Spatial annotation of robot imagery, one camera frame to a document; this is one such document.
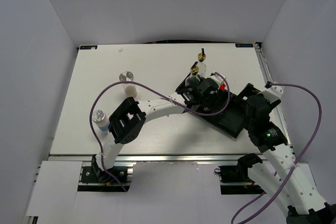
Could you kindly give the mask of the oil bottle gold black spout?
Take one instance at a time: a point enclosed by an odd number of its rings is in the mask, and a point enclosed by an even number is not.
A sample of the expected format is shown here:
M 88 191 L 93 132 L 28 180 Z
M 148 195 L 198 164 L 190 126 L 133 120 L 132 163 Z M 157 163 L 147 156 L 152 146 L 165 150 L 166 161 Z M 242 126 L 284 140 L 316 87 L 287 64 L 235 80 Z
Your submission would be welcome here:
M 200 79 L 198 76 L 199 67 L 198 62 L 195 62 L 190 69 L 190 74 L 185 80 L 185 86 L 186 87 L 197 87 L 200 83 Z

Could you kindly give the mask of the sauce jar with red lid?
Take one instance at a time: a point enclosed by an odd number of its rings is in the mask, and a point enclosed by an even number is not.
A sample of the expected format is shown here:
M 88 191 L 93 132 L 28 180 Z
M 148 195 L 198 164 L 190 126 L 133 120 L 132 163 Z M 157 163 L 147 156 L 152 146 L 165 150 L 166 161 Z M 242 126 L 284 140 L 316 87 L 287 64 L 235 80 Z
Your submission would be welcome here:
M 226 88 L 226 84 L 223 83 L 223 84 L 220 86 L 219 89 L 220 89 L 220 90 L 225 90 L 225 88 Z

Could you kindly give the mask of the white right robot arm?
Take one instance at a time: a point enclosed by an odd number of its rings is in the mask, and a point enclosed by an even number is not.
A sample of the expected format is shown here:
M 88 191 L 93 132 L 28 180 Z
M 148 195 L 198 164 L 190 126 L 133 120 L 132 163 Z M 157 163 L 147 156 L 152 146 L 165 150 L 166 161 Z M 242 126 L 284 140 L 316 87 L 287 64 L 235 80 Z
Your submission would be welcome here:
M 294 156 L 282 131 L 270 120 L 270 112 L 281 103 L 284 83 L 267 82 L 265 90 L 246 100 L 246 130 L 251 142 L 275 169 L 272 174 L 255 154 L 241 158 L 238 177 L 256 182 L 270 199 L 253 215 L 243 220 L 247 223 L 265 211 L 273 202 L 281 209 L 287 223 L 335 223 L 335 205 L 330 205 L 318 193 L 302 171 L 299 160 L 306 152 L 322 119 L 318 101 L 318 121 L 312 137 L 298 156 Z

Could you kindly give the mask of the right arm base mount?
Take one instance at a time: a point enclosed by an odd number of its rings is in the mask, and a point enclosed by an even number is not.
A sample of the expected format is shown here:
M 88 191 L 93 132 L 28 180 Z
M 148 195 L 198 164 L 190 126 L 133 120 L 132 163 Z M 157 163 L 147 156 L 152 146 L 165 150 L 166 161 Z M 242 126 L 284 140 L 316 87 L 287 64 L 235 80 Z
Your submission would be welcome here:
M 262 164 L 262 159 L 255 153 L 239 158 L 236 165 L 223 165 L 214 169 L 220 178 L 222 195 L 259 195 L 262 188 L 248 177 L 248 169 L 255 164 Z

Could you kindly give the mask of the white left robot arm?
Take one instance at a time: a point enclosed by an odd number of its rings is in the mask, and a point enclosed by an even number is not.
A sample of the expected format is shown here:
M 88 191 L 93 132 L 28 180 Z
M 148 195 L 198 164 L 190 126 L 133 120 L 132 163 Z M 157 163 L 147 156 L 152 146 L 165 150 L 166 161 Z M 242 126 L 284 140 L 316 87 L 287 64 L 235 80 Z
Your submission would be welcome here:
M 222 84 L 227 84 L 226 77 L 218 72 L 213 72 L 210 77 L 201 80 L 196 87 L 186 87 L 170 96 L 162 95 L 137 82 L 133 84 L 155 93 L 159 98 L 146 101 L 126 98 L 110 115 L 107 140 L 103 144 L 98 140 L 100 152 L 91 160 L 93 176 L 98 181 L 104 182 L 110 178 L 111 169 L 120 151 L 138 137 L 144 124 L 173 114 L 191 112 L 199 116 L 215 116 L 225 110 L 222 108 L 212 113 L 196 111 L 208 100 L 215 98 Z

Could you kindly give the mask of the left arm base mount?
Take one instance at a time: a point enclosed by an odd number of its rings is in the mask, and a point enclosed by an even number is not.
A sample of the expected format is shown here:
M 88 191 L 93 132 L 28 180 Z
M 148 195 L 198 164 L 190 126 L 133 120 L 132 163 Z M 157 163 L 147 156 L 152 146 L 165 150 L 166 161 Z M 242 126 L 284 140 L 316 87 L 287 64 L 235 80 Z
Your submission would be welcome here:
M 77 191 L 126 193 L 129 190 L 132 175 L 129 167 L 117 165 L 106 172 L 93 160 L 89 165 L 82 165 Z

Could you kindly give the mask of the clear jar with silver lid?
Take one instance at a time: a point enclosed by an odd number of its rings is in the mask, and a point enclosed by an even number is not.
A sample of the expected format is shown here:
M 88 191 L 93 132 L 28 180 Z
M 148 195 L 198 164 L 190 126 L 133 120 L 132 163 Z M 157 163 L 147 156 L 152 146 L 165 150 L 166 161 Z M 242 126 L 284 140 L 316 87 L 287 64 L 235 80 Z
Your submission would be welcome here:
M 134 75 L 131 71 L 124 71 L 119 75 L 119 81 L 122 82 L 123 90 L 127 98 L 128 97 L 136 98 L 137 96 L 136 86 L 131 83 L 133 79 Z

